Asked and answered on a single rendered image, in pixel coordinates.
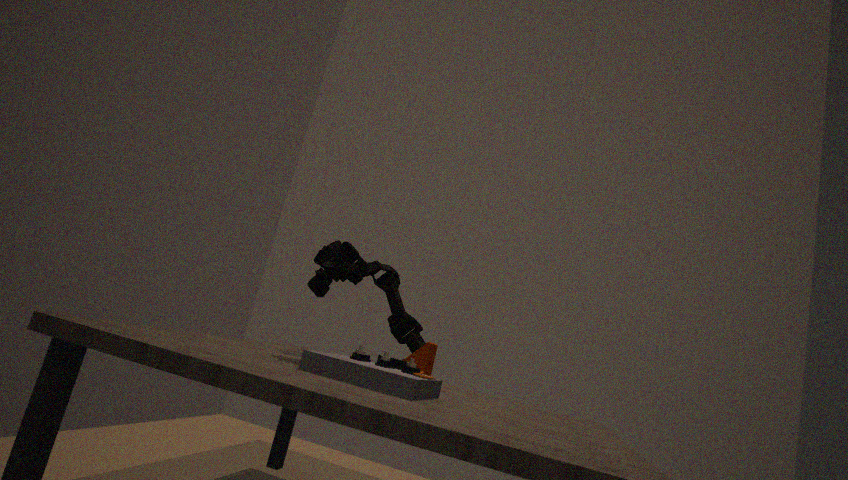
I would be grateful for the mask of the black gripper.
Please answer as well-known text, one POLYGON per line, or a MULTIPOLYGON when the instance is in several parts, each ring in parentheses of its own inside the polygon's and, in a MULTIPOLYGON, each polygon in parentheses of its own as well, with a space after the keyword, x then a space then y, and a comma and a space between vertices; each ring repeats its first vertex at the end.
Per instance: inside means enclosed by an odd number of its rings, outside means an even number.
POLYGON ((307 286, 317 297, 323 297, 330 290, 328 286, 333 282, 332 279, 336 282, 339 280, 344 282, 352 275, 351 264, 359 257, 359 252, 349 242, 343 242, 338 250, 344 255, 339 256, 334 252, 328 261, 321 264, 326 269, 316 270, 316 275, 307 283, 307 286), (346 262, 346 259, 350 262, 346 262))

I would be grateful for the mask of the black pin header strip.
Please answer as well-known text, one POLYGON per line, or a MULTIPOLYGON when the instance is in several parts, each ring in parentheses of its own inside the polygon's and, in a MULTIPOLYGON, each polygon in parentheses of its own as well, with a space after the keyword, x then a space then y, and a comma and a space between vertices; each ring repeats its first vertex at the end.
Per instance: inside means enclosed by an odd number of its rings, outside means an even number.
MULTIPOLYGON (((381 356, 382 355, 378 355, 378 359, 380 359, 381 356)), ((377 359, 377 361, 378 361, 378 359, 377 359)), ((398 360, 398 359, 394 359, 394 358, 391 358, 390 361, 395 362, 395 365, 394 365, 395 369, 398 369, 398 370, 403 370, 404 366, 406 366, 406 363, 407 363, 406 361, 402 361, 402 360, 398 360)))

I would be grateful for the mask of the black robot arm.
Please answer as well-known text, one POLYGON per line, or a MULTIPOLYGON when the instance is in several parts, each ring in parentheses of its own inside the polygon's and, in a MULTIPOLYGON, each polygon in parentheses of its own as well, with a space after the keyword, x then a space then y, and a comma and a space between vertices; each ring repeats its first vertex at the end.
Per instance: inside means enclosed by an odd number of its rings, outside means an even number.
MULTIPOLYGON (((336 252, 339 256, 343 256, 344 254, 338 250, 341 244, 342 243, 340 241, 334 241, 327 246, 324 245, 324 247, 318 252, 316 257, 314 258, 314 262, 321 266, 322 263, 329 260, 329 257, 334 252, 336 252)), ((374 262, 367 263, 361 256, 359 256, 356 260, 354 261, 355 263, 351 264, 353 272, 352 275, 348 278, 348 280, 350 282, 353 282, 354 285, 357 285, 361 280, 363 280, 364 277, 371 275, 373 277, 375 285, 377 285, 386 293, 387 300, 392 313, 392 315, 388 317, 388 322, 392 335, 396 338, 399 344, 406 343, 411 353, 414 353, 422 346, 424 346, 426 343, 419 334, 421 331, 423 331, 422 326, 417 322, 414 317, 405 312, 398 290, 398 287, 400 285, 400 276, 397 271, 394 270, 390 265, 381 264, 377 260, 374 262), (358 261, 355 262, 356 260, 358 261), (385 272, 376 280, 374 275, 380 270, 387 272, 385 272)))

